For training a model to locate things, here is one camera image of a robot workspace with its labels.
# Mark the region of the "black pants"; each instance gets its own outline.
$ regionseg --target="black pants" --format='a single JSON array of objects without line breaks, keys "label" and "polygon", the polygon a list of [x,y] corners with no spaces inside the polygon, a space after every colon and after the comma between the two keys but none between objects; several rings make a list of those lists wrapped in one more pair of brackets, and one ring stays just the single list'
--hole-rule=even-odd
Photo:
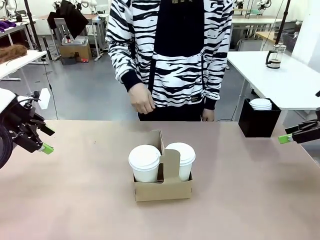
[{"label": "black pants", "polygon": [[183,105],[180,107],[157,107],[148,114],[139,113],[140,121],[175,121],[175,122],[200,122],[204,103]]}]

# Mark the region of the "hand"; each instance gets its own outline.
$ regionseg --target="hand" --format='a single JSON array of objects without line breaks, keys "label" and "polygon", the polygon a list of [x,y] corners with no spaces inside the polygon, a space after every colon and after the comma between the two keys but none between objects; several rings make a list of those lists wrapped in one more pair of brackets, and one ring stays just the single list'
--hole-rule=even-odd
[{"label": "hand", "polygon": [[143,83],[137,83],[130,88],[128,93],[131,105],[138,113],[148,114],[156,108],[151,92],[145,88]]},{"label": "hand", "polygon": [[203,122],[213,122],[215,120],[215,110],[204,109],[202,113]]}]

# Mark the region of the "sleeve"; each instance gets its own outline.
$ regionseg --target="sleeve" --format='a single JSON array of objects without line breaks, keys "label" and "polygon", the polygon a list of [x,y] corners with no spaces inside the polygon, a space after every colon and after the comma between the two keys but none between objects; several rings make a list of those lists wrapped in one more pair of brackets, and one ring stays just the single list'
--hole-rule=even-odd
[{"label": "sleeve", "polygon": [[221,82],[227,66],[227,54],[229,51],[230,33],[233,15],[233,1],[225,0],[219,27],[218,38],[220,42],[213,53],[212,61],[208,65],[208,80],[205,84],[204,108],[214,110],[216,102],[220,99]]},{"label": "sleeve", "polygon": [[127,91],[142,81],[136,74],[136,65],[131,57],[129,45],[134,39],[133,14],[123,0],[112,0],[106,40],[108,54],[115,68],[115,79],[125,85]]}]

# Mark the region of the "white coffee cup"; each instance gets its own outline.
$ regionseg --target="white coffee cup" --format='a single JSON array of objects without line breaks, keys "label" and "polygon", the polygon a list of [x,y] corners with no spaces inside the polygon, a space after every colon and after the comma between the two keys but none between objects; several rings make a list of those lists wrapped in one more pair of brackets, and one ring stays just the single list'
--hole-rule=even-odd
[{"label": "white coffee cup", "polygon": [[177,150],[180,153],[179,177],[183,182],[188,181],[192,163],[196,160],[195,150],[190,145],[182,142],[171,143],[165,149]]},{"label": "white coffee cup", "polygon": [[140,145],[129,154],[129,164],[137,182],[155,183],[160,163],[160,151],[152,145]]}]

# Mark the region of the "black cuff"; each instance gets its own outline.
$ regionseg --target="black cuff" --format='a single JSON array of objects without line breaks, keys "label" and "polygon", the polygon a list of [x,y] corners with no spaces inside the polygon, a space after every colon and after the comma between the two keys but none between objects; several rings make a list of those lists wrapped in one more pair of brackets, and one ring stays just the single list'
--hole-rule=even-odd
[{"label": "black cuff", "polygon": [[209,110],[215,110],[217,100],[213,100],[211,98],[206,97],[205,98],[205,103],[204,103],[204,108],[209,109]]},{"label": "black cuff", "polygon": [[136,84],[142,83],[142,81],[138,78],[136,71],[130,70],[126,72],[122,78],[121,78],[126,91],[129,92],[129,90]]}]

